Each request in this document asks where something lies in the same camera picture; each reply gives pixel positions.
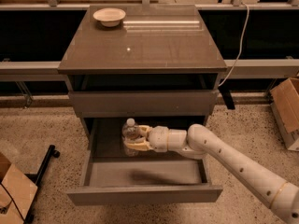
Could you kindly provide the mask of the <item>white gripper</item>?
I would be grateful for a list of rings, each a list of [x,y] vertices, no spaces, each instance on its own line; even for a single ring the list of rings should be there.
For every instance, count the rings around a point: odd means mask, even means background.
[[[140,135],[148,138],[141,143],[125,142],[124,144],[133,150],[156,152],[176,151],[182,149],[187,143],[187,132],[185,130],[169,129],[157,126],[152,129],[149,125],[139,125]]]

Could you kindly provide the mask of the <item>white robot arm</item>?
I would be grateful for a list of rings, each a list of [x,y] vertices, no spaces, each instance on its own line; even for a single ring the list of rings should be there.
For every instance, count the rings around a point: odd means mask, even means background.
[[[299,187],[230,147],[200,124],[188,130],[126,124],[123,143],[138,151],[167,152],[199,160],[209,154],[234,175],[257,199],[287,224],[299,224]]]

